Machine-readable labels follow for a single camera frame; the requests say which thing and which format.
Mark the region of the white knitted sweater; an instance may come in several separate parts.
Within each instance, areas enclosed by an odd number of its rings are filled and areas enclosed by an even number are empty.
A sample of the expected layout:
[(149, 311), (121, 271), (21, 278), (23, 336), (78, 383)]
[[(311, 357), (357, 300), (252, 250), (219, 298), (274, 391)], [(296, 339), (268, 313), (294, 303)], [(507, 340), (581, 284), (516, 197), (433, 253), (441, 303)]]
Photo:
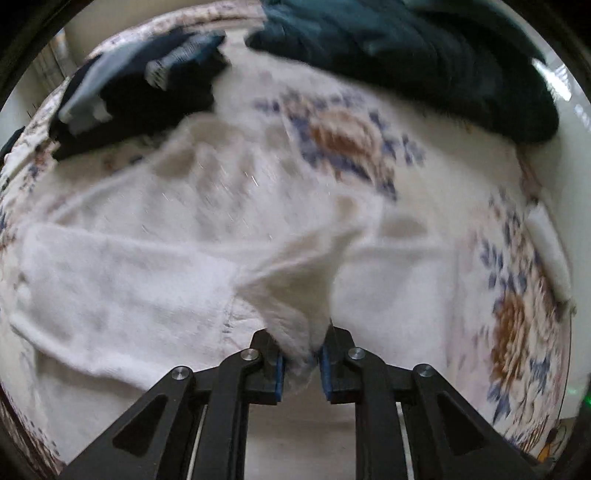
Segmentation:
[(297, 391), (331, 324), (388, 363), (444, 367), (456, 262), (429, 210), (311, 169), (283, 126), (197, 116), (22, 230), (8, 319), (71, 369), (143, 389), (266, 329)]

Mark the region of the folded navy striped clothes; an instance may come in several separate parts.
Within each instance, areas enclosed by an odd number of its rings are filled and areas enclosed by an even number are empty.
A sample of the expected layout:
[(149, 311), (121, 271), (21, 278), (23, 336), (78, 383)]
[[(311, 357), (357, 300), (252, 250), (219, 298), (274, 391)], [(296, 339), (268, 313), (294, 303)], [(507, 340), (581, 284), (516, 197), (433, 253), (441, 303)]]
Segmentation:
[(228, 66), (222, 31), (176, 28), (87, 61), (73, 75), (48, 130), (57, 161), (154, 135), (211, 112), (212, 83)]

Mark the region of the floral patterned bed blanket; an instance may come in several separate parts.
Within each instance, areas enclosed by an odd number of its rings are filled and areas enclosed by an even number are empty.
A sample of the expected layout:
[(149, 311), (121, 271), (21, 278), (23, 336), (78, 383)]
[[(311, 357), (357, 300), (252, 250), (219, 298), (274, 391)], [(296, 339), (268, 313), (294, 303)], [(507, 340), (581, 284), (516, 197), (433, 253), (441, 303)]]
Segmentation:
[[(183, 123), (209, 116), (263, 134), (281, 125), (298, 159), (339, 182), (356, 180), (404, 206), (431, 212), (455, 251), (456, 283), (446, 364), (436, 367), (511, 443), (535, 454), (559, 416), (568, 371), (568, 325), (537, 246), (549, 226), (531, 208), (516, 145), (471, 122), (388, 91), (250, 49), (256, 2), (217, 2), (170, 12), (103, 41), (92, 57), (174, 28), (219, 29), (228, 66), (211, 112), (57, 161), (49, 124), (71, 78), (59, 80), (1, 171), (1, 424), (26, 465), (55, 478), (155, 384), (94, 377), (36, 350), (10, 325), (22, 230), (69, 198), (146, 160)], [(538, 227), (531, 221), (538, 218)], [(256, 407), (249, 479), (353, 477), (353, 408), (329, 406), (320, 379), (287, 389), (280, 407)]]

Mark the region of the dark teal garment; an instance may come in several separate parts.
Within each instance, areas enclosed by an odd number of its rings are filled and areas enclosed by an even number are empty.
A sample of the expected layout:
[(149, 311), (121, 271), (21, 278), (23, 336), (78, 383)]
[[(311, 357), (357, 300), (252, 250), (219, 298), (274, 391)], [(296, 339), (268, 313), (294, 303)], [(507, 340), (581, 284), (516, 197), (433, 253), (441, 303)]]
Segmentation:
[(266, 1), (249, 48), (390, 90), (516, 143), (558, 131), (538, 47), (486, 1)]

